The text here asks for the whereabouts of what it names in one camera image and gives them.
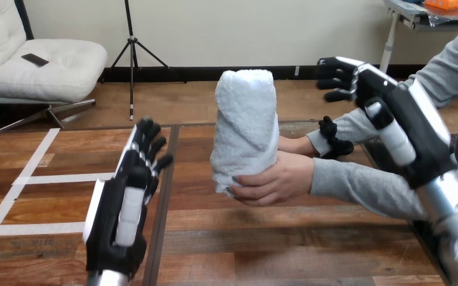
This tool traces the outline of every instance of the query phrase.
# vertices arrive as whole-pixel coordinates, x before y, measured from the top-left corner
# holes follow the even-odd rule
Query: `robotic hand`
[[[88,285],[128,285],[143,262],[147,205],[160,171],[173,160],[169,154],[156,160],[166,144],[166,138],[156,139],[159,131],[152,119],[140,121],[123,149],[114,178],[95,183],[83,232]]]
[[[442,234],[444,265],[458,285],[458,177],[450,133],[418,80],[408,87],[370,64],[349,58],[318,61],[318,87],[328,102],[350,100],[380,135],[401,175]]]

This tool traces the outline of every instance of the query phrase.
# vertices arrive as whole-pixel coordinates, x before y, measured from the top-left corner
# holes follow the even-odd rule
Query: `wooden table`
[[[316,128],[282,123],[281,133]],[[150,203],[132,285],[444,285],[405,221],[332,198],[251,208],[215,193],[214,130],[163,128],[175,164]],[[0,285],[85,283],[94,180],[111,176],[130,131],[0,134]],[[341,160],[370,165],[361,148]]]

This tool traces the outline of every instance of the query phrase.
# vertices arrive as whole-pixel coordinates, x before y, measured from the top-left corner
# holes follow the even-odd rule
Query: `white wall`
[[[315,65],[334,55],[380,63],[382,0],[129,0],[135,36],[170,66]],[[123,0],[25,0],[35,38],[94,41],[110,66],[128,38]],[[391,63],[425,64],[455,33],[399,26]],[[138,49],[141,66],[159,66]],[[129,65],[129,52],[119,66]]]

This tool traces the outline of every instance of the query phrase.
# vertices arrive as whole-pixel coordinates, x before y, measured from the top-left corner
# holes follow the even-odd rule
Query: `white rolled towel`
[[[278,117],[273,74],[267,70],[225,71],[215,99],[218,114],[211,154],[217,192],[237,185],[232,176],[259,174],[276,163]]]

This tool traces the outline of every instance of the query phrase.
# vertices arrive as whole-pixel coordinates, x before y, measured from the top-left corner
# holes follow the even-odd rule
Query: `desk leg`
[[[401,14],[393,12],[392,13],[392,24],[391,24],[391,31],[389,32],[389,38],[387,39],[387,43],[383,49],[383,56],[382,61],[380,62],[380,70],[384,73],[387,72],[387,67],[389,66],[389,62],[391,61],[392,55],[392,48],[394,47],[394,34],[396,32],[396,24],[400,19]]]

